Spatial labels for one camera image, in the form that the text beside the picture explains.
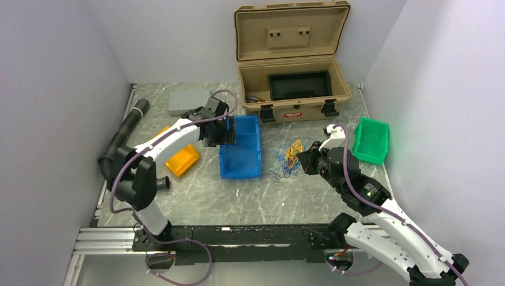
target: cable tie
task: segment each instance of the cable tie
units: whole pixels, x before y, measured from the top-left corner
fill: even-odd
[[[144,113],[142,112],[142,110],[140,110],[140,108],[138,108],[138,107],[132,107],[132,110],[134,110],[134,109],[141,113],[141,117],[144,116]]]

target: gray marble surface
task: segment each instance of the gray marble surface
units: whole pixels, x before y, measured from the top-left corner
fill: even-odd
[[[279,170],[280,163],[275,150],[289,139],[309,137],[313,141],[325,138],[322,129],[330,123],[346,123],[350,131],[350,147],[354,144],[354,128],[360,117],[366,116],[363,102],[356,85],[350,84],[353,96],[346,102],[340,116],[318,121],[280,123],[260,127],[263,172]],[[138,84],[132,106],[141,98],[151,103],[149,112],[137,125],[127,145],[146,142],[164,127],[173,124],[178,117],[168,114],[169,92],[182,89],[212,91],[230,89],[238,94],[238,83],[145,83]],[[230,95],[217,96],[232,102]],[[245,114],[239,105],[235,115]],[[320,176],[282,178],[279,182],[263,175],[259,179],[243,181],[221,180],[219,171],[219,148],[204,148],[201,142],[194,144],[200,160],[183,176],[177,178],[168,169],[162,168],[158,177],[169,176],[169,191],[158,192],[156,202],[164,215],[174,225],[244,225],[271,223],[328,223],[341,212],[361,220],[358,213],[349,209],[340,196]],[[361,171],[387,187],[382,166],[361,163]],[[110,193],[106,192],[98,226],[130,226],[134,224],[130,213],[112,215],[108,209]],[[116,200],[115,207],[123,203]]]

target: green plastic container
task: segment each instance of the green plastic container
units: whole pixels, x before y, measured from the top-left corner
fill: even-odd
[[[353,155],[360,161],[382,164],[389,150],[389,124],[362,117],[354,134]]]

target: orange bin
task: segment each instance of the orange bin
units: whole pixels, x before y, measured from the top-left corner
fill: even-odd
[[[169,126],[165,127],[159,134],[165,132]],[[182,176],[191,166],[193,166],[198,159],[200,159],[200,155],[196,151],[195,147],[192,145],[188,145],[177,152],[172,158],[165,162],[165,166],[169,168],[169,170],[176,175],[177,177]]]

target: toolbox latch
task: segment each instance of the toolbox latch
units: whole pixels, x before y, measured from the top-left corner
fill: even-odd
[[[335,110],[335,100],[325,100],[321,113],[324,113],[326,117],[338,116],[339,113]]]
[[[262,105],[260,110],[260,118],[262,123],[272,123],[275,122],[275,117],[273,117],[273,105]]]

